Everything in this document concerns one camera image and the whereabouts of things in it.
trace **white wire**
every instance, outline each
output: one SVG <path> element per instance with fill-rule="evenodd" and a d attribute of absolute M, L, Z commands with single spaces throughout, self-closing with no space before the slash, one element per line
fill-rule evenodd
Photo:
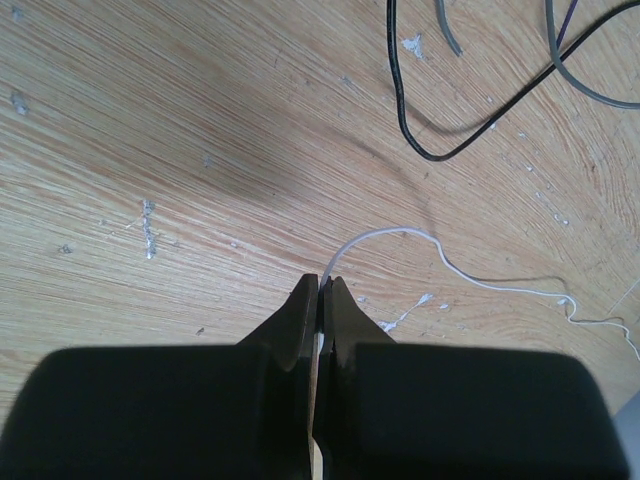
<path fill-rule="evenodd" d="M 444 263 L 444 265 L 449 270 L 454 272 L 456 275 L 464 278 L 466 281 L 471 282 L 474 285 L 477 285 L 478 287 L 487 288 L 489 290 L 496 290 L 498 292 L 529 293 L 531 295 L 538 295 L 540 297 L 552 297 L 552 298 L 559 298 L 561 299 L 561 301 L 563 299 L 568 301 L 569 303 L 571 303 L 571 306 L 572 306 L 572 310 L 567 316 L 567 321 L 569 323 L 573 325 L 581 325 L 584 327 L 593 326 L 593 325 L 609 325 L 611 327 L 616 327 L 621 329 L 622 331 L 624 331 L 624 339 L 631 346 L 631 348 L 633 348 L 633 351 L 635 352 L 638 361 L 640 361 L 640 352 L 638 351 L 638 347 L 636 347 L 635 343 L 633 343 L 633 341 L 631 340 L 631 332 L 624 325 L 620 325 L 619 323 L 614 323 L 607 320 L 574 320 L 573 316 L 576 314 L 576 311 L 578 310 L 578 304 L 572 296 L 564 293 L 543 292 L 540 290 L 531 290 L 528 288 L 518 288 L 518 287 L 498 287 L 496 285 L 489 285 L 488 283 L 480 282 L 474 279 L 473 277 L 470 277 L 466 273 L 464 273 L 462 270 L 460 270 L 458 267 L 456 267 L 447 259 L 447 256 L 444 254 L 444 250 L 442 248 L 442 244 L 440 243 L 440 240 L 438 240 L 436 237 L 432 235 L 429 235 L 424 230 L 421 230 L 416 227 L 380 228 L 377 230 L 370 230 L 368 232 L 361 233 L 357 237 L 352 238 L 347 243 L 345 243 L 340 248 L 340 250 L 336 252 L 336 254 L 333 256 L 333 258 L 327 265 L 327 268 L 324 270 L 324 273 L 322 274 L 322 280 L 320 281 L 320 289 L 322 289 L 327 283 L 327 281 L 329 280 L 329 276 L 331 275 L 331 272 L 333 271 L 333 268 L 335 267 L 338 260 L 340 260 L 342 255 L 344 255 L 349 249 L 351 249 L 351 247 L 362 242 L 363 240 L 366 240 L 367 238 L 377 237 L 378 235 L 386 235 L 388 233 L 413 233 L 415 235 L 419 235 L 429 240 L 431 243 L 433 243 L 436 246 L 436 248 L 438 249 L 438 253 L 440 254 L 440 259 L 442 260 L 442 263 Z"/>

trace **black cable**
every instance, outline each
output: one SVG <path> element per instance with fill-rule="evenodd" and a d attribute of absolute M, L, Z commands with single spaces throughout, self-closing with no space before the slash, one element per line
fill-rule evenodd
<path fill-rule="evenodd" d="M 628 10 L 632 7 L 640 6 L 640 0 L 623 3 L 618 7 L 613 8 L 609 12 L 605 13 L 602 17 L 596 20 L 590 27 L 588 27 L 578 39 L 571 44 L 571 46 L 561 55 L 562 61 L 565 61 L 569 56 L 580 46 L 584 41 L 589 38 L 596 30 L 602 25 L 611 20 L 616 15 Z M 398 62 L 398 46 L 396 43 L 396 11 L 397 0 L 387 0 L 387 50 L 389 54 L 389 66 L 391 67 L 391 76 L 393 77 L 393 85 L 396 93 L 396 104 L 398 108 L 398 123 L 400 125 L 400 131 L 404 138 L 409 142 L 411 148 L 413 148 L 420 156 L 429 160 L 430 162 L 444 162 L 450 158 L 455 157 L 462 150 L 467 148 L 473 142 L 475 142 L 480 135 L 487 131 L 491 125 L 497 122 L 505 113 L 511 110 L 520 100 L 522 100 L 531 90 L 536 88 L 542 81 L 547 78 L 556 69 L 555 65 L 550 65 L 542 73 L 538 74 L 533 80 L 531 80 L 525 87 L 520 90 L 511 100 L 505 103 L 496 113 L 494 113 L 484 125 L 482 125 L 473 135 L 467 138 L 464 142 L 444 155 L 435 155 L 427 152 L 418 143 L 415 137 L 409 131 L 407 125 L 407 116 L 404 104 L 404 86 L 402 85 L 402 74 L 400 73 L 400 63 Z"/>

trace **white string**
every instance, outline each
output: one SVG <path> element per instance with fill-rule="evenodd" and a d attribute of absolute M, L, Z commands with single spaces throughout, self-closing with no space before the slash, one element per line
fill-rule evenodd
<path fill-rule="evenodd" d="M 538 295 L 540 297 L 559 298 L 560 299 L 560 301 L 558 302 L 559 305 L 563 305 L 564 303 L 569 302 L 572 307 L 571 312 L 567 316 L 567 321 L 569 323 L 573 325 L 581 325 L 585 327 L 593 326 L 593 325 L 609 325 L 611 327 L 616 327 L 621 329 L 622 331 L 624 331 L 624 339 L 631 346 L 631 348 L 633 348 L 633 351 L 635 352 L 638 361 L 640 361 L 640 352 L 638 351 L 638 347 L 636 347 L 635 343 L 633 343 L 633 341 L 631 340 L 631 332 L 624 325 L 610 322 L 608 320 L 574 320 L 573 316 L 576 314 L 576 311 L 578 310 L 578 304 L 572 296 L 564 293 L 543 292 L 540 290 L 531 290 L 528 288 L 518 288 L 518 287 L 498 287 L 496 285 L 489 285 L 488 283 L 480 282 L 475 278 L 470 277 L 469 275 L 464 273 L 462 270 L 460 270 L 458 267 L 456 267 L 447 259 L 446 255 L 444 254 L 444 250 L 442 249 L 442 244 L 440 243 L 440 240 L 438 240 L 436 237 L 432 235 L 429 235 L 424 230 L 421 230 L 415 227 L 380 228 L 378 230 L 370 230 L 368 232 L 364 232 L 358 235 L 357 237 L 349 240 L 340 248 L 340 250 L 336 252 L 336 254 L 333 256 L 333 258 L 327 265 L 327 268 L 322 274 L 322 280 L 320 281 L 320 289 L 322 289 L 327 283 L 327 281 L 329 280 L 329 276 L 331 275 L 331 272 L 335 267 L 336 263 L 338 262 L 338 260 L 340 260 L 342 255 L 344 255 L 349 249 L 351 249 L 351 247 L 362 242 L 363 240 L 366 240 L 367 238 L 377 237 L 378 235 L 386 235 L 388 233 L 413 233 L 415 235 L 419 235 L 429 240 L 431 243 L 433 243 L 436 246 L 436 248 L 438 249 L 438 253 L 440 254 L 440 259 L 442 260 L 442 263 L 444 263 L 444 265 L 449 270 L 454 272 L 456 275 L 464 278 L 466 281 L 471 282 L 474 285 L 477 285 L 478 287 L 487 288 L 489 290 L 495 290 L 498 292 L 529 293 L 531 295 Z"/>

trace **wood grain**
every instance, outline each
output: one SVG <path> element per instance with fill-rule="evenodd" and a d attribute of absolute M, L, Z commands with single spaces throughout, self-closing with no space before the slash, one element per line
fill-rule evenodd
<path fill-rule="evenodd" d="M 400 40 L 422 33 L 426 58 L 401 48 L 400 62 L 426 148 L 456 145 L 546 66 L 542 3 L 448 2 L 456 58 L 431 3 L 399 2 Z M 611 5 L 581 3 L 568 36 Z M 566 289 L 578 318 L 620 318 L 640 339 L 637 112 L 554 74 L 430 164 L 397 128 L 383 0 L 29 0 L 18 21 L 0 6 L 0 418 L 54 349 L 235 342 L 346 240 L 397 224 L 473 275 Z M 635 10 L 567 62 L 616 98 L 640 95 Z M 574 355 L 612 412 L 640 389 L 619 331 L 466 284 L 420 239 L 371 240 L 336 273 L 380 321 L 434 295 L 397 340 Z"/>

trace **wooden table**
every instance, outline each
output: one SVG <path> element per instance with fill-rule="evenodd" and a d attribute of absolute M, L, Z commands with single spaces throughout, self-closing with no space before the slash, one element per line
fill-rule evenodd
<path fill-rule="evenodd" d="M 456 58 L 432 2 L 399 2 L 399 41 L 422 34 L 424 58 L 399 53 L 428 149 L 459 143 L 548 64 L 542 2 L 516 3 L 447 2 Z M 608 8 L 596 3 L 579 4 L 570 38 Z M 640 113 L 554 74 L 433 164 L 397 127 L 383 0 L 0 4 L 0 418 L 54 349 L 235 342 L 346 240 L 398 224 L 437 235 L 470 274 L 566 289 L 577 318 L 618 318 L 640 341 Z M 568 68 L 637 101 L 639 24 L 621 15 Z M 335 273 L 378 321 L 433 294 L 399 341 L 565 352 L 613 412 L 640 388 L 621 331 L 468 284 L 420 238 L 368 241 Z"/>

